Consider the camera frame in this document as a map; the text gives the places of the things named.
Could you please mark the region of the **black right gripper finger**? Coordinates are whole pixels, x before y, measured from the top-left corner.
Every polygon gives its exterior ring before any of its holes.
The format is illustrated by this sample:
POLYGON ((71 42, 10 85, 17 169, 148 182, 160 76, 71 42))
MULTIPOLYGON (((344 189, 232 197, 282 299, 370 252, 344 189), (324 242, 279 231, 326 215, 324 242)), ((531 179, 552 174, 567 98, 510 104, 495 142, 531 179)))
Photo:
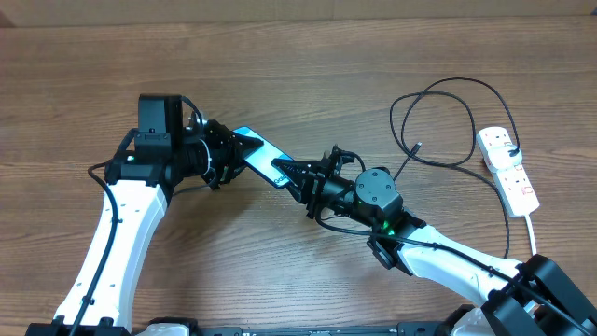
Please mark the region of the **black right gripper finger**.
POLYGON ((271 165, 295 185, 314 179, 321 170, 320 161, 293 161, 278 158, 273 159, 271 165))
POLYGON ((290 182, 285 186, 285 188, 296 202, 308 202, 308 183, 305 180, 301 180, 298 183, 290 182))

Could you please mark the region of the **Samsung Galaxy smartphone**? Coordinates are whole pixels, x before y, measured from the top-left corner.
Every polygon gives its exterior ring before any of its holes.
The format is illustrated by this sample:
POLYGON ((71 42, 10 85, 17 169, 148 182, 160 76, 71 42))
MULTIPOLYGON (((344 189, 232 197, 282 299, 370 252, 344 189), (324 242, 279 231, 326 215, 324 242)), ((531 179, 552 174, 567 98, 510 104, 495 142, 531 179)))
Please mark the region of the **Samsung Galaxy smartphone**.
POLYGON ((286 175, 271 164, 274 159, 292 161, 290 156, 247 126, 239 127, 234 132, 239 135, 256 138, 263 142, 263 145, 259 149, 245 159, 247 165, 254 172, 277 189, 283 189, 290 183, 286 175))

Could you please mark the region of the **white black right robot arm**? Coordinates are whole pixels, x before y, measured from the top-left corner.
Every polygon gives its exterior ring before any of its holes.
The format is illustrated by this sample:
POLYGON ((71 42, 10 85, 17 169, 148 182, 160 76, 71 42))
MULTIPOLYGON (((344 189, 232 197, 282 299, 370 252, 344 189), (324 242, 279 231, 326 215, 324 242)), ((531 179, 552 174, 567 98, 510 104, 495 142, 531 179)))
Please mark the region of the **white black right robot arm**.
POLYGON ((472 308, 446 327, 450 335, 595 334, 595 306, 554 261, 498 258, 453 241, 404 206, 386 168, 363 169, 354 180, 341 177, 342 165, 357 158, 334 147, 319 161, 276 158, 271 165, 320 226, 324 210, 361 223, 357 235, 367 237, 383 267, 470 301, 472 308))

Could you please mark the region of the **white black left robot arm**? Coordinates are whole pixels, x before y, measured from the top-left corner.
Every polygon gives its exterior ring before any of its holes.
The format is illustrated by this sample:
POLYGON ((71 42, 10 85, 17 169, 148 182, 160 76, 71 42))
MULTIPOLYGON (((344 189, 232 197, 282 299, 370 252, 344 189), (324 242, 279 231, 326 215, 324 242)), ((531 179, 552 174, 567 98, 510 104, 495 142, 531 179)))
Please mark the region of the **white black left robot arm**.
POLYGON ((104 190, 97 230, 80 272, 49 323, 29 335, 129 335, 135 291, 146 252, 176 186, 201 177, 210 189, 228 184, 261 140, 237 134, 194 108, 182 95, 142 94, 138 125, 113 158, 101 163, 104 190))

